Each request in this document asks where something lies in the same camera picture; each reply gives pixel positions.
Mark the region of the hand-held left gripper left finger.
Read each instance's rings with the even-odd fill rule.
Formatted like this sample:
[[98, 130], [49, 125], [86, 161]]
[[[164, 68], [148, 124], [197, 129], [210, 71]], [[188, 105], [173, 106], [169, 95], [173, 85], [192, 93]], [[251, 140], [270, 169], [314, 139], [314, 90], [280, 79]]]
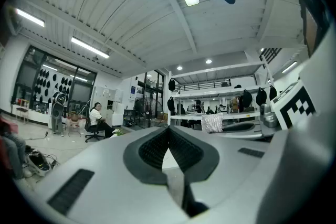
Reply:
[[[156, 131], [156, 127], [111, 137], [88, 146], [48, 174], [34, 190], [16, 183], [28, 204], [52, 224], [182, 224], [188, 215], [164, 185], [137, 180], [125, 167], [128, 144]], [[93, 172], [66, 215], [48, 200], [81, 169]]]

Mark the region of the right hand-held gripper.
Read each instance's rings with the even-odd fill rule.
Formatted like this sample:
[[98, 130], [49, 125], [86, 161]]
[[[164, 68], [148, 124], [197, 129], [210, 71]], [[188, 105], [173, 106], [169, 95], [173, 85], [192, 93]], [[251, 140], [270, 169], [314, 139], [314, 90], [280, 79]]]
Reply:
[[[290, 84], [282, 93], [260, 107], [260, 120], [268, 128], [287, 130], [316, 112], [301, 80]], [[211, 133], [224, 138], [258, 140], [263, 137], [259, 123], [241, 122], [223, 125], [222, 131]]]

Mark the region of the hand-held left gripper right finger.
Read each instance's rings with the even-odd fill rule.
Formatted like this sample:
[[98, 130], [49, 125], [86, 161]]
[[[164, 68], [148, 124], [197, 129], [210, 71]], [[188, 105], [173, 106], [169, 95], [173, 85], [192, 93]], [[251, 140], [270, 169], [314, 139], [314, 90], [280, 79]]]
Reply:
[[207, 135], [179, 126], [170, 151], [184, 173], [185, 206], [170, 224], [257, 224], [275, 173], [274, 143]]

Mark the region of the silver glitter sponge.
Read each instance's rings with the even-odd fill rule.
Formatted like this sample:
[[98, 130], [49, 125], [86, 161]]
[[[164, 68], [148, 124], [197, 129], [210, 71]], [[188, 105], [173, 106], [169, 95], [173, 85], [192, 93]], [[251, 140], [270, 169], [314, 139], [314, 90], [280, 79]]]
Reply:
[[202, 131], [206, 133], [221, 132], [223, 130], [223, 114], [206, 114], [201, 119]]

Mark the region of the white metal shelving rack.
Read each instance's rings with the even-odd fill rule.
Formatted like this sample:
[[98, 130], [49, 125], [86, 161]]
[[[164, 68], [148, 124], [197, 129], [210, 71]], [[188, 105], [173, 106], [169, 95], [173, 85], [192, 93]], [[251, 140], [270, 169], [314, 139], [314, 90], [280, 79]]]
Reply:
[[173, 97], [175, 104], [181, 101], [195, 100], [229, 100], [243, 95], [247, 90], [251, 94], [257, 94], [259, 87], [265, 89], [274, 85], [274, 79], [267, 61], [247, 62], [236, 65], [209, 68], [199, 71], [169, 75], [169, 80], [174, 79], [178, 84], [198, 83], [205, 81], [231, 80], [231, 87], [195, 91], [170, 91], [168, 98]]

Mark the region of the black office chair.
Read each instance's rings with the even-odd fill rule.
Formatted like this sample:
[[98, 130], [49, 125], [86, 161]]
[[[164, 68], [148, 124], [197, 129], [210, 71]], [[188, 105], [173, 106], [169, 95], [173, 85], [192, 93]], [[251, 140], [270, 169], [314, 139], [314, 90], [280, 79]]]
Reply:
[[103, 122], [103, 120], [99, 119], [97, 121], [97, 125], [92, 127], [90, 118], [87, 118], [86, 124], [85, 124], [85, 130], [88, 132], [88, 134], [85, 135], [85, 142], [86, 143], [93, 138], [95, 138], [97, 141], [99, 141], [100, 139], [105, 139], [104, 135], [99, 135], [99, 130], [98, 130], [98, 127], [102, 122]]

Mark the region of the black metal railing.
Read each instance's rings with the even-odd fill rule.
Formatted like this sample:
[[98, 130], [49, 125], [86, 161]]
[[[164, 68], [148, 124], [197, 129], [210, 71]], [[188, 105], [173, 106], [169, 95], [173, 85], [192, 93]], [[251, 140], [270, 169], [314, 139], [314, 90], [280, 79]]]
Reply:
[[218, 81], [205, 81], [205, 82], [198, 82], [198, 83], [189, 83], [189, 84], [175, 84], [175, 92], [179, 91], [195, 91], [195, 90], [205, 90], [205, 89], [215, 89], [215, 88], [222, 88], [222, 87], [231, 87], [231, 80], [218, 80]]

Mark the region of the wicker chair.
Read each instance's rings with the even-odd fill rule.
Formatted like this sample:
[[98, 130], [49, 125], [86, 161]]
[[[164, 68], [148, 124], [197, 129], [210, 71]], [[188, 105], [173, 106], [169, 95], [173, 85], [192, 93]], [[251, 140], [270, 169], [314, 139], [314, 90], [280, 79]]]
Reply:
[[76, 111], [71, 111], [68, 113], [67, 116], [67, 128], [68, 128], [68, 135], [71, 133], [80, 133], [80, 117]]

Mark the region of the white metal lockers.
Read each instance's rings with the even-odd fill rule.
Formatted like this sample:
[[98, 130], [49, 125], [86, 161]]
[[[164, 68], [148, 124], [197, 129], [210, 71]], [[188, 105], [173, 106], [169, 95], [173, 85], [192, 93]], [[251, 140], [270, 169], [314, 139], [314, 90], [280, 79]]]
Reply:
[[92, 104], [94, 105], [96, 102], [101, 104], [100, 114], [108, 125], [112, 125], [115, 110], [115, 94], [116, 90], [104, 87], [94, 87], [93, 89]]

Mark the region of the grey backpack unit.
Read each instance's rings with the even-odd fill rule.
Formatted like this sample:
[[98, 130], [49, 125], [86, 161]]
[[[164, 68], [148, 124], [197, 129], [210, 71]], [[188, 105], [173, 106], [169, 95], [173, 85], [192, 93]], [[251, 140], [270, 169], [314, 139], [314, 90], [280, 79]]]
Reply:
[[67, 100], [67, 94], [66, 92], [56, 92], [52, 96], [52, 107], [61, 107], [64, 108], [65, 102]]

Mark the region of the black framed glass door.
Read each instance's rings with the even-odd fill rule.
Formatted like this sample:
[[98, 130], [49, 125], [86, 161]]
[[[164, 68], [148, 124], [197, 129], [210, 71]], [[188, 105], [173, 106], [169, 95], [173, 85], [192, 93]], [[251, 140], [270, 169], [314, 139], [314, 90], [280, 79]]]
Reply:
[[[156, 98], [163, 108], [163, 86], [164, 76], [157, 70], [152, 70], [143, 74], [140, 74], [137, 78], [137, 95], [136, 98]], [[159, 126], [166, 124], [167, 114], [164, 112], [164, 120]]]

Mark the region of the wall of black caps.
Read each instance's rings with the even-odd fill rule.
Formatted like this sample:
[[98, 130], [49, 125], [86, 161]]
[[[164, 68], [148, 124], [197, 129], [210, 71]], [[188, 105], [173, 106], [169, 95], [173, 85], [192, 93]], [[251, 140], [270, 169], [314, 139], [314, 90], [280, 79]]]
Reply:
[[39, 103], [47, 103], [52, 101], [55, 93], [65, 92], [67, 101], [73, 78], [73, 74], [63, 74], [43, 65], [34, 86], [33, 100]]

